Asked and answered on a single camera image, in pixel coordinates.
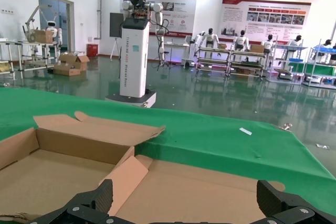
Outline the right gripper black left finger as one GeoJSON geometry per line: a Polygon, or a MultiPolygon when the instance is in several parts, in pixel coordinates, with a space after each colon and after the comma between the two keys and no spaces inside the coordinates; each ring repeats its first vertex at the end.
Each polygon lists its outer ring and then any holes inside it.
{"type": "Polygon", "coordinates": [[[95,190],[76,194],[63,207],[29,223],[103,223],[113,202],[113,182],[105,179],[95,190]]]}

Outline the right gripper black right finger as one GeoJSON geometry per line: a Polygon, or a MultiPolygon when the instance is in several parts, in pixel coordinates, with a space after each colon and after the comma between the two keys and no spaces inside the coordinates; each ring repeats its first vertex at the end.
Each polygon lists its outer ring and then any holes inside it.
{"type": "Polygon", "coordinates": [[[335,224],[335,216],[315,208],[298,195],[279,191],[266,180],[257,182],[257,203],[264,224],[335,224]]]}

